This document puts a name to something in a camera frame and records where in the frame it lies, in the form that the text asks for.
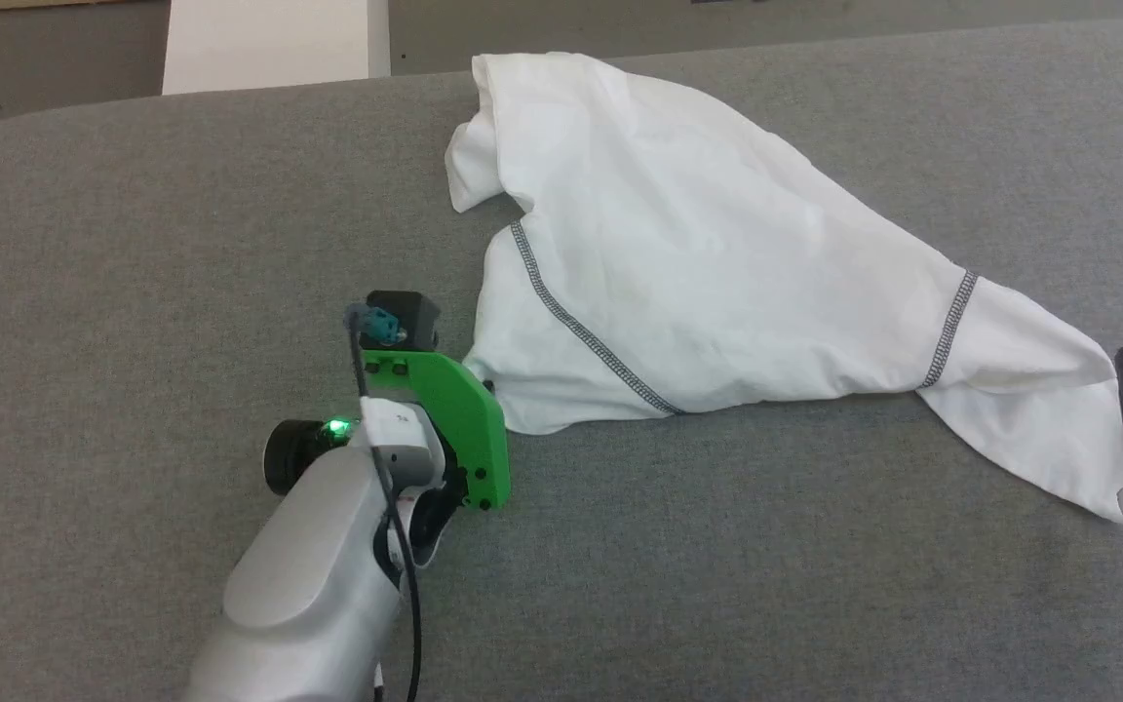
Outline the green white left gripper body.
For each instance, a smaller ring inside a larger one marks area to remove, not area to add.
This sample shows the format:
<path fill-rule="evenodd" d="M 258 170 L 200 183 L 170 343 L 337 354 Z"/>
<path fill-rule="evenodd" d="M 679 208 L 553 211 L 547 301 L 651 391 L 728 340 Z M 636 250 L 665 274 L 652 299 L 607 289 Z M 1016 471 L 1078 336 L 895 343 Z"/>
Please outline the green white left gripper body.
<path fill-rule="evenodd" d="M 431 418 L 442 440 L 442 480 L 459 505 L 489 511 L 511 496 L 505 418 L 491 391 L 440 352 L 363 352 L 375 388 L 401 388 Z"/>

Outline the white shirt with grey stitching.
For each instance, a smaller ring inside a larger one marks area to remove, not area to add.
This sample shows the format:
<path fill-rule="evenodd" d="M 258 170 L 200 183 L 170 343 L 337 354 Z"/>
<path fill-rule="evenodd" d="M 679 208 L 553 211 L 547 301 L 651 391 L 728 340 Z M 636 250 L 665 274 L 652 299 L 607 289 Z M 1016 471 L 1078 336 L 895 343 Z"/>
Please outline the white shirt with grey stitching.
<path fill-rule="evenodd" d="M 487 246 L 465 357 L 508 430 L 917 392 L 995 465 L 1123 523 L 1117 373 L 1086 332 L 699 90 L 568 53 L 472 75 L 451 204 L 523 210 Z"/>

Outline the grey fabric sofa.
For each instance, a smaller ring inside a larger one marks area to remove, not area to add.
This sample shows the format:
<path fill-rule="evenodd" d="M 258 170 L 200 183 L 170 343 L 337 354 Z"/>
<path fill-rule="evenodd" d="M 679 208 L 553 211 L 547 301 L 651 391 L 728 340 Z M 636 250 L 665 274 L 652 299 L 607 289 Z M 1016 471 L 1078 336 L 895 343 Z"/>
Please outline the grey fabric sofa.
<path fill-rule="evenodd" d="M 780 135 L 959 265 L 1123 346 L 1123 19 L 624 58 Z M 277 503 L 285 418 L 351 405 L 378 288 L 471 341 L 468 72 L 0 121 L 0 702 L 173 702 Z M 511 440 L 420 573 L 420 702 L 1123 702 L 1123 526 L 917 396 Z"/>

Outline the white box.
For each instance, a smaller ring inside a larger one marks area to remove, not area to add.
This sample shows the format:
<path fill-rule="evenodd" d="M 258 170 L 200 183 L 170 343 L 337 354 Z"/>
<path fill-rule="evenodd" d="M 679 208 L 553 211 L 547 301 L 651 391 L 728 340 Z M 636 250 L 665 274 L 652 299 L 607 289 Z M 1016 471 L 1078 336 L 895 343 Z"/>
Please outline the white box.
<path fill-rule="evenodd" d="M 170 0 L 162 94 L 391 75 L 389 0 Z"/>

